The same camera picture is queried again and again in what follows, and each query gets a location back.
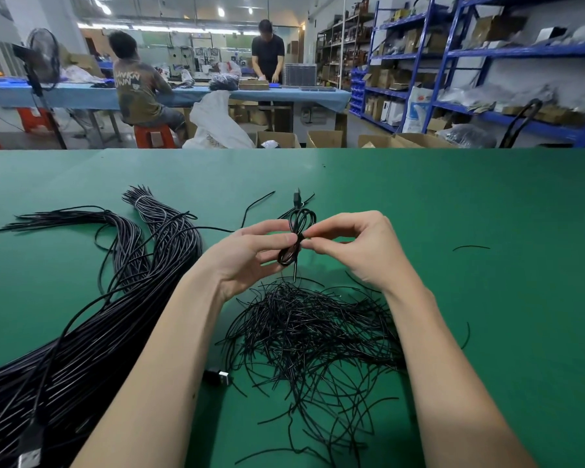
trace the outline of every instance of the cable bundle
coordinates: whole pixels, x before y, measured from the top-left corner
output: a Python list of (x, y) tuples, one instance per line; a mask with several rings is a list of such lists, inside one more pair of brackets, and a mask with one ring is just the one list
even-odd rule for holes
[[(117, 228), (98, 275), (101, 289), (101, 271), (112, 256), (115, 275), (108, 288), (74, 315), (58, 339), (0, 368), (0, 466), (13, 466), (18, 439), (31, 421), (46, 428), (42, 465), (71, 463), (124, 383), (180, 277), (202, 253), (202, 237), (190, 221), (195, 216), (156, 201), (147, 188), (132, 188), (123, 198), (148, 224), (147, 240), (131, 220), (99, 207), (21, 215), (0, 229), (83, 223)], [(147, 253), (150, 240), (155, 246)], [(92, 317), (69, 331), (98, 303)]]
[[(334, 452), (346, 448), (360, 464), (359, 450), (366, 445), (356, 440), (356, 434), (373, 432), (370, 409), (397, 399), (367, 405), (366, 397), (380, 374), (405, 370), (405, 358), (388, 307), (364, 291), (349, 289), (358, 298), (343, 301), (330, 289), (306, 290), (282, 278), (262, 286), (255, 299), (244, 303), (248, 307), (223, 340), (228, 370), (244, 367), (263, 393), (262, 386), (275, 388), (285, 381), (290, 387), (286, 399), (293, 398), (285, 413), (261, 422), (288, 416), (290, 448), (267, 449), (237, 463), (266, 452), (293, 451), (311, 453), (335, 466)], [(262, 374), (265, 370), (255, 366), (270, 366), (273, 375)], [(333, 425), (320, 425), (311, 408), (332, 416)], [(291, 437), (295, 412), (304, 422), (304, 433), (326, 446), (329, 459), (310, 447), (295, 448)]]

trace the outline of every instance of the floor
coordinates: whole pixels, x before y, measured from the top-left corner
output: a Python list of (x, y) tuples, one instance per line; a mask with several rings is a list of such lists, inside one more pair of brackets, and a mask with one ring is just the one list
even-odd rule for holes
[[(113, 127), (110, 119), (103, 112), (96, 113), (97, 121), (100, 125), (102, 137), (107, 148), (136, 148), (133, 130), (119, 120), (117, 114), (117, 125), (121, 133), (122, 142), (117, 141), (114, 137)], [(78, 123), (70, 118), (64, 109), (55, 110), (55, 118), (63, 134), (63, 139), (68, 149), (91, 149), (89, 141), (86, 139), (84, 129)], [(84, 126), (90, 128), (90, 121), (87, 117), (80, 120)], [(250, 137), (257, 131), (264, 130), (265, 126), (242, 123), (241, 127)], [(361, 120), (360, 118), (349, 115), (347, 119), (347, 147), (358, 147), (359, 135), (388, 135), (387, 132), (376, 126)], [(34, 133), (25, 133), (22, 129), (22, 123), (15, 109), (0, 108), (0, 144), (3, 149), (59, 149), (59, 144), (50, 132), (45, 128), (38, 128)]]

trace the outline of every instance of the ceiling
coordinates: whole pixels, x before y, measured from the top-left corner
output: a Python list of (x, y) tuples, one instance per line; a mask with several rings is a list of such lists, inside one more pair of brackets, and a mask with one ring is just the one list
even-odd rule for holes
[[(274, 25), (298, 26), (307, 18), (310, 0), (72, 0), (83, 20), (166, 19), (199, 23), (255, 24), (265, 18)], [(105, 14), (99, 4), (107, 6)], [(219, 16), (221, 7), (225, 15)]]

